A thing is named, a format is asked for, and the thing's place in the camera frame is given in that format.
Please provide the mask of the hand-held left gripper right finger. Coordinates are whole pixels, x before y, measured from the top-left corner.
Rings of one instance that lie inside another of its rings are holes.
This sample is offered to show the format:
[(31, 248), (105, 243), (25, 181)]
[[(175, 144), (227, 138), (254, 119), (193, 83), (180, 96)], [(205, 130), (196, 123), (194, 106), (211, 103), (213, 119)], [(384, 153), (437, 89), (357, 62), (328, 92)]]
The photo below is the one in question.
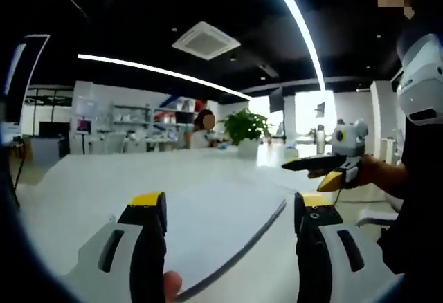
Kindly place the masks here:
[(319, 193), (294, 196), (299, 302), (386, 302), (402, 282), (380, 247)]

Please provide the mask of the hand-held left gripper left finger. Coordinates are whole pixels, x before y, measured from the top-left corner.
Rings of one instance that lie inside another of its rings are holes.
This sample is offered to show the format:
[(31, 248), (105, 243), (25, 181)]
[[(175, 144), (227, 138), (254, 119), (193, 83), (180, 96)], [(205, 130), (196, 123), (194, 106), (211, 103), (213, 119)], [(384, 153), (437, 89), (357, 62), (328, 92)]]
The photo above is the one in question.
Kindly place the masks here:
[(65, 283), (81, 302), (164, 302), (165, 193), (132, 199), (80, 249)]

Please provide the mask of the person's right hand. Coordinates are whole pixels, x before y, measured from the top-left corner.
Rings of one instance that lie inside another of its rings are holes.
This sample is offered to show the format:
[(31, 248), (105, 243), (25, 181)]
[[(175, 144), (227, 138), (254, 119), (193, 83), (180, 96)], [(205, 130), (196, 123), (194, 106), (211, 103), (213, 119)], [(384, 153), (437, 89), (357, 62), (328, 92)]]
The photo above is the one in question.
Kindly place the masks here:
[[(380, 162), (373, 155), (362, 155), (357, 177), (353, 179), (350, 183), (342, 183), (341, 186), (338, 187), (338, 189), (352, 189), (371, 183), (380, 164), (383, 164), (383, 162)], [(322, 181), (322, 183), (324, 183), (327, 178), (330, 178), (331, 174), (326, 169), (322, 169), (310, 171), (307, 175), (309, 179), (320, 178), (322, 176), (325, 177)]]

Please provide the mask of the person's left hand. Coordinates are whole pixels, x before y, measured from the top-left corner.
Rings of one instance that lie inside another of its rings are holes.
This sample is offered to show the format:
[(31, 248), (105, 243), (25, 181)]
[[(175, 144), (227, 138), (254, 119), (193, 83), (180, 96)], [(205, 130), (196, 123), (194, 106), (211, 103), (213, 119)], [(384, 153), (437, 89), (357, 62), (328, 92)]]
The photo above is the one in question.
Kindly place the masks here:
[(182, 287), (182, 277), (175, 271), (168, 271), (163, 274), (163, 293), (166, 302), (173, 302), (177, 299)]

